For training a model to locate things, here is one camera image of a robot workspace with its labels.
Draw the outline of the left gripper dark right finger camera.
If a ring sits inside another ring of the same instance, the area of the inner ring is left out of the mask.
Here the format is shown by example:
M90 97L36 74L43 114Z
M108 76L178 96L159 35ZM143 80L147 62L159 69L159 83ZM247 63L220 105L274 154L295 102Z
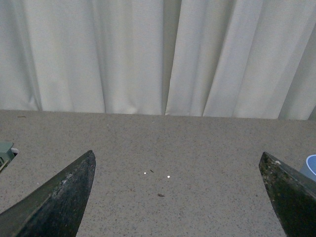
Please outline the left gripper dark right finger camera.
M267 152L259 170L274 212L288 237L316 235L316 182Z

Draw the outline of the left gripper dark left finger camera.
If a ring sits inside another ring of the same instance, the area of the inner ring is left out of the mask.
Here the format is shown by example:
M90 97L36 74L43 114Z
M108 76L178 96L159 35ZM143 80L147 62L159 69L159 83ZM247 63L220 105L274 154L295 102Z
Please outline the left gripper dark left finger camera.
M87 151L0 215L2 237L74 237L90 196L96 160Z

